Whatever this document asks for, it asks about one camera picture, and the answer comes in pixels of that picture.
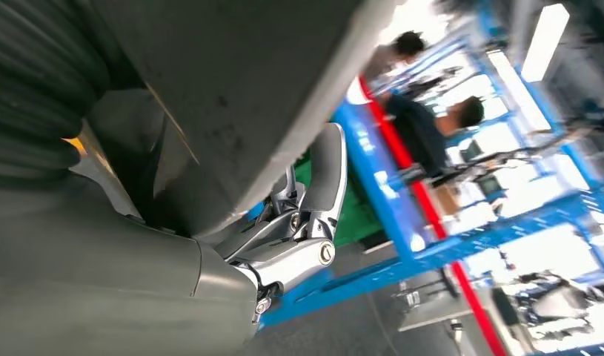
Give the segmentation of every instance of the dark shirt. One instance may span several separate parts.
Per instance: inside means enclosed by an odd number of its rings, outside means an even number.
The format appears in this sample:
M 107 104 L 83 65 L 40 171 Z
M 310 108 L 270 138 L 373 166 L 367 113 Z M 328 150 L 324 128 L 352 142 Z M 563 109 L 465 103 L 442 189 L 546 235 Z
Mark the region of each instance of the dark shirt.
M 385 112 L 395 116 L 394 126 L 415 162 L 427 177 L 435 177 L 446 167 L 445 137 L 435 125 L 435 115 L 424 105 L 403 95 L 393 95 Z

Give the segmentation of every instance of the green panel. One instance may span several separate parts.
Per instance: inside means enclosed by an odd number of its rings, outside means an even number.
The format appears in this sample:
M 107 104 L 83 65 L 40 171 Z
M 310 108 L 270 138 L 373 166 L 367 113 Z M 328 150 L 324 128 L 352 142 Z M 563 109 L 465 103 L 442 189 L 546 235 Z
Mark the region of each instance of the green panel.
M 302 160 L 295 167 L 295 175 L 298 182 L 304 183 L 308 187 L 311 182 L 310 160 Z M 369 205 L 367 197 L 364 194 L 358 194 L 354 185 L 355 183 L 350 177 L 334 237 L 336 246 L 355 243 L 382 230 L 382 225 Z

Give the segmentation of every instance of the machine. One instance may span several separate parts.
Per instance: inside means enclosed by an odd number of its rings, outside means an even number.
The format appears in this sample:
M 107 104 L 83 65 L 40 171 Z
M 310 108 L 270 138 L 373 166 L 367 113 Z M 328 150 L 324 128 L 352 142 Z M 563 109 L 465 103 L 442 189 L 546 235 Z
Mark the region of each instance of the machine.
M 522 319 L 532 328 L 541 326 L 540 337 L 563 338 L 573 332 L 591 332 L 587 321 L 587 309 L 593 303 L 604 303 L 604 283 L 581 286 L 551 271 L 522 275 L 517 282 L 525 286 L 537 285 L 534 290 L 525 289 L 514 296 Z M 549 323 L 561 320 L 579 320 L 580 325 L 548 330 Z
M 333 259 L 345 146 L 325 122 L 394 8 L 0 0 L 0 355 L 239 350 Z M 84 121 L 137 217 L 70 171 Z M 313 141 L 304 194 L 285 172 Z

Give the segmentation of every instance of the fluorescent light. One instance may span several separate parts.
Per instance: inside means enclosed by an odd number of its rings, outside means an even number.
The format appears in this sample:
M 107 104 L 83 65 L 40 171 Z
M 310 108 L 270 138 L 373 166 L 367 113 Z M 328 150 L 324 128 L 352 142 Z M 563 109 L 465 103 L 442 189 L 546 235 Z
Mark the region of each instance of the fluorescent light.
M 532 129 L 548 130 L 551 128 L 548 121 L 546 121 L 544 114 L 540 108 L 537 107 L 535 100 L 533 100 L 531 94 L 526 90 L 520 76 L 518 76 L 515 69 L 511 66 L 507 56 L 505 56 L 503 52 L 495 51 L 487 53 L 487 57 L 491 61 L 491 64 L 496 68 L 498 75 L 505 83 L 511 97 L 516 102 L 520 111 L 522 111 L 526 121 L 532 126 Z
M 522 68 L 524 80 L 538 82 L 544 78 L 569 18 L 570 14 L 562 4 L 549 5 L 542 9 Z

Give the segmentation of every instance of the dark hair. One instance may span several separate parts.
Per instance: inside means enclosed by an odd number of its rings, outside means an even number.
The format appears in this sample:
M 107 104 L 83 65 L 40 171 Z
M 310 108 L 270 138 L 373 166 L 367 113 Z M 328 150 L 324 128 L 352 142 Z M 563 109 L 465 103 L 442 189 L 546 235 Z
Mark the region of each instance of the dark hair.
M 425 48 L 424 41 L 413 31 L 404 32 L 394 41 L 393 46 L 400 56 L 415 56 Z
M 469 128 L 470 126 L 476 126 L 485 115 L 485 108 L 482 106 L 482 102 L 475 96 L 470 96 L 463 101 L 461 112 L 459 113 L 459 126 L 461 128 Z

